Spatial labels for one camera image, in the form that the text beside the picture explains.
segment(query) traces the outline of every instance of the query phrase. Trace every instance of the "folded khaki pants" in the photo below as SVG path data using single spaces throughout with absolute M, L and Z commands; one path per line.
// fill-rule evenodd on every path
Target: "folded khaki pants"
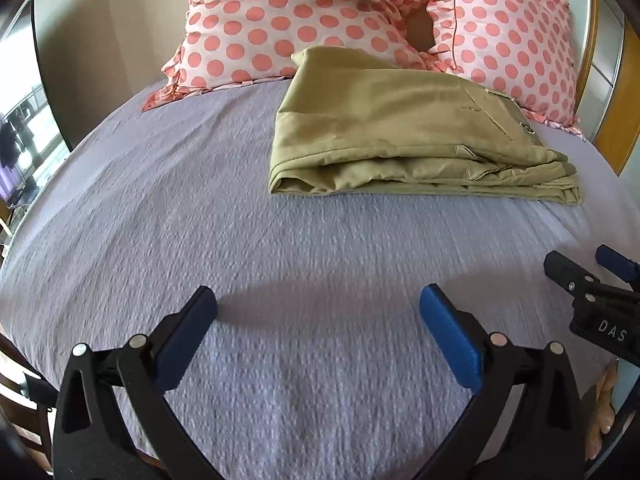
M 340 47 L 293 59 L 299 70 L 276 115 L 271 192 L 580 202 L 575 168 L 542 145 L 504 94 Z

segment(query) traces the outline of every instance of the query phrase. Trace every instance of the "metal screw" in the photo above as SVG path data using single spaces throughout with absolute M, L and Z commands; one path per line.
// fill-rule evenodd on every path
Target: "metal screw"
M 129 346 L 131 348 L 142 348 L 146 344 L 146 335 L 136 334 L 129 339 Z
M 76 357 L 80 357 L 81 355 L 84 355 L 85 352 L 86 352 L 86 345 L 84 343 L 78 343 L 76 346 L 74 346 L 73 350 L 71 351 L 71 353 Z
M 553 341 L 549 345 L 549 349 L 556 355 L 562 355 L 562 352 L 564 352 L 564 347 L 558 341 Z
M 492 333 L 489 339 L 491 340 L 491 343 L 496 346 L 505 346 L 508 343 L 507 336 L 500 332 Z

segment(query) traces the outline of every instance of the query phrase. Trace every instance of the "polka dot pillow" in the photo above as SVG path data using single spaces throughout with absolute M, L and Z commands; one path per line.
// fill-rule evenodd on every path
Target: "polka dot pillow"
M 430 0 L 430 70 L 511 95 L 525 115 L 579 134 L 566 0 Z
M 186 36 L 162 68 L 167 85 L 143 109 L 229 85 L 292 76 L 293 52 L 313 44 L 359 48 L 425 69 L 404 39 L 399 7 L 415 0 L 188 0 Z

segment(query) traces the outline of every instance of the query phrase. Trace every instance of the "bed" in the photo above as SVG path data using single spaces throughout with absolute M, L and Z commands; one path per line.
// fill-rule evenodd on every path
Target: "bed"
M 619 285 L 596 248 L 640 258 L 640 212 L 590 142 L 530 123 L 576 166 L 580 206 L 271 196 L 289 81 L 141 112 L 161 86 L 73 150 L 0 269 L 2 325 L 54 386 L 75 343 L 119 346 L 207 285 L 218 320 L 166 396 L 194 442 L 226 478 L 346 480 L 410 478 L 469 399 L 420 320 L 429 283 L 518 345 L 561 341 L 581 394 L 601 376 L 611 355 L 569 331 L 570 301 L 542 266 L 559 250 Z

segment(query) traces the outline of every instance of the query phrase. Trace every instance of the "blue gripper pad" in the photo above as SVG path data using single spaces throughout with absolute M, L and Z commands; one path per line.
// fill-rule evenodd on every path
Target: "blue gripper pad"
M 482 387 L 484 329 L 472 314 L 458 311 L 435 283 L 422 290 L 420 315 L 458 383 L 477 394 Z
M 625 258 L 606 245 L 601 245 L 596 250 L 596 261 L 623 282 L 631 283 L 640 278 L 640 266 L 635 261 Z
M 191 364 L 200 343 L 218 316 L 216 295 L 210 288 L 200 286 L 180 312 L 165 316 L 156 331 L 169 327 L 170 336 L 156 352 L 156 388 L 167 392 L 178 387 Z

